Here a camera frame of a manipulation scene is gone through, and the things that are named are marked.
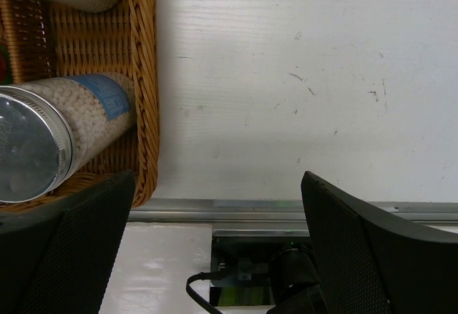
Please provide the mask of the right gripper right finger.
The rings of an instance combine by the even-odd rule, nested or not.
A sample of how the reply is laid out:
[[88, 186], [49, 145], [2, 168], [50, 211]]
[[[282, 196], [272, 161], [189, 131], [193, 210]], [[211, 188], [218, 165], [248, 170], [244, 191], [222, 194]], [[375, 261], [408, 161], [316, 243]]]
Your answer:
[[457, 234], [398, 217], [309, 171], [301, 194], [328, 312], [457, 312]]

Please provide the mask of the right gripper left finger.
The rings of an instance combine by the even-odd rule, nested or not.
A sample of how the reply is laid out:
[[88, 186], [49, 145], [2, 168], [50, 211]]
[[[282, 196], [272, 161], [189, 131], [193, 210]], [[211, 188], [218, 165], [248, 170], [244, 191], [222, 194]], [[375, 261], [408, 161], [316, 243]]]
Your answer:
[[98, 313], [135, 195], [130, 171], [1, 216], [2, 313]]

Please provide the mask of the silver top white can front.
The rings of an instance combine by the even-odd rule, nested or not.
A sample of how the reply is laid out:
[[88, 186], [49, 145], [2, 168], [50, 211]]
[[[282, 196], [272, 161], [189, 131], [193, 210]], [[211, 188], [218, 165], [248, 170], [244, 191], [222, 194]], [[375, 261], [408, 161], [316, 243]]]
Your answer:
[[51, 192], [135, 122], [134, 82], [116, 72], [1, 86], [1, 202]]

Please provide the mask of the wicker divided basket tray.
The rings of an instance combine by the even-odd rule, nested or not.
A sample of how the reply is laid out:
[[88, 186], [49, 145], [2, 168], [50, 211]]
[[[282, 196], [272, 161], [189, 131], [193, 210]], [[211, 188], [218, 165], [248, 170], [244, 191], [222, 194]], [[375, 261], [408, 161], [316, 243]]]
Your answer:
[[157, 186], [160, 105], [157, 82], [155, 0], [120, 0], [93, 14], [44, 0], [1, 0], [1, 35], [14, 82], [55, 76], [118, 72], [135, 85], [137, 126], [100, 152], [48, 195], [2, 212], [23, 212], [84, 190], [122, 170], [132, 170], [132, 204], [146, 203]]

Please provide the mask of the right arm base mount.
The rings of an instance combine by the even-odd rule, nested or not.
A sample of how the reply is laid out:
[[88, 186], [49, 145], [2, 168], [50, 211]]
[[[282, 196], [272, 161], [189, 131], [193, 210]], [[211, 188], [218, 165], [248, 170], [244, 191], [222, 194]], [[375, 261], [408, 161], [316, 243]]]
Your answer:
[[187, 279], [207, 313], [266, 306], [269, 313], [327, 313], [309, 237], [215, 237], [210, 271]]

